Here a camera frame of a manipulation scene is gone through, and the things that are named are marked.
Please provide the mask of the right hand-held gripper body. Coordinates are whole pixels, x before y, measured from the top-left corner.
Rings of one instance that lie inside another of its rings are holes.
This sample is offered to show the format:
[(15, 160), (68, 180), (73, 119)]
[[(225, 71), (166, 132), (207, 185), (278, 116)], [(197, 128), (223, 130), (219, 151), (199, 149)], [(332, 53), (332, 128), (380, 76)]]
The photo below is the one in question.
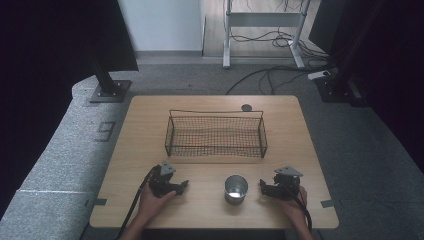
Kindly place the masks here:
[(291, 166), (275, 169), (274, 184), (277, 187), (277, 197), (281, 200), (292, 200), (299, 193), (300, 178), (303, 176)]

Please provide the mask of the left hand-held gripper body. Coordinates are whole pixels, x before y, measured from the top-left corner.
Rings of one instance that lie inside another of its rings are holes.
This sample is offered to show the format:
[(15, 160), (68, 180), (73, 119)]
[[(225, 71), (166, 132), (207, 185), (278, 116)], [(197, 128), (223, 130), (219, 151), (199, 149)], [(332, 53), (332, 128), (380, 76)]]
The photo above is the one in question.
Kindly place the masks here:
[(153, 168), (149, 179), (149, 187), (156, 197), (163, 197), (169, 192), (178, 191), (178, 185), (170, 182), (175, 172), (176, 169), (166, 161)]

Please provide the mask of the person's left hand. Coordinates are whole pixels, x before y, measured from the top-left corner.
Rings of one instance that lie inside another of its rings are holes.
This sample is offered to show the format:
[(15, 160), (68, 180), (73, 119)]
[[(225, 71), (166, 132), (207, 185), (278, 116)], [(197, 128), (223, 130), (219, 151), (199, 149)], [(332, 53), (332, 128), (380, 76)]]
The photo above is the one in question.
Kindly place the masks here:
[(136, 220), (145, 226), (150, 220), (156, 217), (161, 209), (176, 196), (175, 191), (171, 191), (162, 197), (156, 197), (149, 185), (146, 185), (139, 199), (139, 207)]

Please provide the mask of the person's right hand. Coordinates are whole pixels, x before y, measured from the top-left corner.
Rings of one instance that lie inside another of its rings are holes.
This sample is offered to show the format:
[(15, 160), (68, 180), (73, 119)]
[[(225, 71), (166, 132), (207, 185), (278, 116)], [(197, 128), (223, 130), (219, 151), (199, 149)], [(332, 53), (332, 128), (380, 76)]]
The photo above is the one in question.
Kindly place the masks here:
[(278, 203), (294, 229), (299, 230), (307, 228), (306, 216), (295, 200), (278, 200)]

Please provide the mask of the silver metal cup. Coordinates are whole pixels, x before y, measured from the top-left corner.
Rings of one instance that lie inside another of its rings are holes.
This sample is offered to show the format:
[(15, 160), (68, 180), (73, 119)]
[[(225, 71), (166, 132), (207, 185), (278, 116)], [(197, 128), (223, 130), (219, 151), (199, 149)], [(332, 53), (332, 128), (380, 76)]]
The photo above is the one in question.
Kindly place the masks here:
[(241, 175), (228, 176), (224, 182), (225, 200), (231, 205), (240, 205), (248, 192), (247, 180)]

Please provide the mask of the grey floor tape marking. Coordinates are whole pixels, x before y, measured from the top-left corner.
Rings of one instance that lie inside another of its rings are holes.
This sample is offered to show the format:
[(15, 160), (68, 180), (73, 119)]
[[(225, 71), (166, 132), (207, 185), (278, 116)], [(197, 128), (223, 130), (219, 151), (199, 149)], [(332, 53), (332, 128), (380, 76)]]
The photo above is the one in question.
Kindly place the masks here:
[(113, 134), (115, 127), (115, 121), (103, 121), (99, 124), (96, 131), (94, 141), (95, 142), (108, 142)]

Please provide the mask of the white power strip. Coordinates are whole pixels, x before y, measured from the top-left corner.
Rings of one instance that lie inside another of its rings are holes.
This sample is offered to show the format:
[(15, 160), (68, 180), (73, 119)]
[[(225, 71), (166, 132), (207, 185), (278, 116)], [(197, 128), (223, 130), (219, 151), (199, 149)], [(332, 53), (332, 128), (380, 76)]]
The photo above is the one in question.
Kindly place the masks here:
[(319, 79), (319, 78), (328, 77), (330, 75), (331, 75), (331, 73), (328, 70), (324, 70), (324, 71), (319, 71), (319, 72), (314, 72), (314, 73), (308, 74), (308, 79), (309, 80), (315, 80), (315, 79)]

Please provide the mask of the dark curtain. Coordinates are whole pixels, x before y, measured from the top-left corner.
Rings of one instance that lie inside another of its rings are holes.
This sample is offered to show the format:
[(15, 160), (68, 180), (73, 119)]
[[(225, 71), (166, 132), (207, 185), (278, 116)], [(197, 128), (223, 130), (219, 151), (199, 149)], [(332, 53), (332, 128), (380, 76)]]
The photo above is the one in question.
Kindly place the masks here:
[(0, 218), (79, 81), (135, 70), (118, 0), (0, 0)]
[(350, 103), (372, 107), (424, 173), (424, 0), (386, 0), (349, 86)]

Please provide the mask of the black stand with base plate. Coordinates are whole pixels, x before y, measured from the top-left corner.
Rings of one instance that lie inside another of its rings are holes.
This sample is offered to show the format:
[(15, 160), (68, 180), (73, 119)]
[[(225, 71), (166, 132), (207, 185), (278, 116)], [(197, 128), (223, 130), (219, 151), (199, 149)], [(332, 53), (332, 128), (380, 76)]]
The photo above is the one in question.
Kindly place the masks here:
[(98, 85), (90, 97), (89, 102), (122, 103), (132, 82), (130, 80), (113, 80), (89, 45), (86, 46), (86, 54), (98, 81)]
[(323, 102), (344, 103), (354, 99), (349, 81), (372, 25), (386, 0), (322, 0), (313, 24), (312, 40), (330, 56), (335, 76), (317, 80)]

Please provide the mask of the white metal desk frame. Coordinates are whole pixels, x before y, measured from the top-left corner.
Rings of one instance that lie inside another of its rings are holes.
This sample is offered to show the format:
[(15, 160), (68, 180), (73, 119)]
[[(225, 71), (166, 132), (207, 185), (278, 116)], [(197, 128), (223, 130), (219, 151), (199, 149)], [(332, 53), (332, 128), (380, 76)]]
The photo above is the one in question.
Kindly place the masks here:
[(305, 67), (301, 57), (299, 46), (300, 36), (307, 17), (311, 0), (303, 0), (299, 12), (233, 12), (232, 0), (224, 0), (224, 29), (225, 37), (223, 43), (223, 68), (228, 69), (231, 64), (230, 56), (230, 36), (233, 27), (296, 27), (296, 33), (288, 41), (289, 49), (298, 69)]

